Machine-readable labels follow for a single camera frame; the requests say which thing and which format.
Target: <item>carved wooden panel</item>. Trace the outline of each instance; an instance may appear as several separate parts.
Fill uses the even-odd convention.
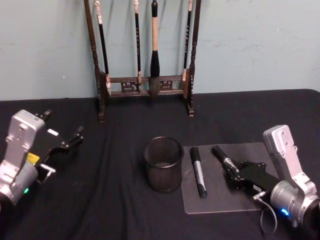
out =
[[[121,92],[122,93],[132,93],[137,91],[136,82],[123,82],[121,83]]]
[[[173,81],[161,81],[160,90],[172,90]]]

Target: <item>wooden post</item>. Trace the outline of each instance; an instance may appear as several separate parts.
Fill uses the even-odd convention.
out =
[[[194,79],[195,79],[195,60],[196,60],[196,51],[198,44],[198,34],[199,34],[199,23],[200,23],[200,12],[201,12],[201,0],[196,0],[195,5],[195,14],[194,14],[194,24],[193,24],[193,37],[192,37],[192,51],[191,51],[191,62],[189,66],[189,84],[188,84],[188,112],[189,116],[194,116]]]
[[[94,27],[91,18],[91,11],[89,6],[89,0],[84,0],[84,10],[85,10],[85,17],[86,23],[88,27],[90,45],[92,50],[92,57],[93,57],[93,64],[94,64],[94,75],[95,75],[95,83],[98,92],[98,101],[99,101],[99,122],[103,123],[105,121],[105,110],[106,110],[106,103],[105,103],[105,96],[106,96],[106,89],[105,81],[102,81],[102,72],[99,68],[98,62],[98,55],[97,55],[97,46],[96,46],[96,39],[94,33]]]

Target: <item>black tablecloth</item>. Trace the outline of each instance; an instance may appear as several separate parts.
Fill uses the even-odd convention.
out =
[[[259,212],[187,215],[181,188],[167,194],[151,190],[142,151],[157,136],[184,146],[263,142],[264,130],[290,127],[304,172],[320,188],[320,94],[313,90],[275,90],[196,94],[195,117],[177,96],[115,99],[104,124],[96,100],[52,99],[0,102],[0,158],[11,116],[25,109],[52,109],[47,126],[69,137],[84,126],[77,154],[62,155],[43,186],[16,206],[6,240],[262,240],[303,239],[299,229],[280,221],[263,236]]]

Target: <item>mesh cup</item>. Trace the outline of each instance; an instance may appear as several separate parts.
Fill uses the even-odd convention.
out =
[[[180,186],[181,162],[184,148],[169,137],[156,137],[144,149],[146,175],[150,186],[157,192],[168,193]]]

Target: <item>marker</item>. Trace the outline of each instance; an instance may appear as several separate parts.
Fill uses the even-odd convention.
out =
[[[199,150],[196,146],[192,147],[190,150],[191,162],[194,168],[195,179],[198,187],[198,192],[200,198],[204,199],[207,197],[207,189],[205,186],[204,174],[201,168],[201,159],[199,155]]]

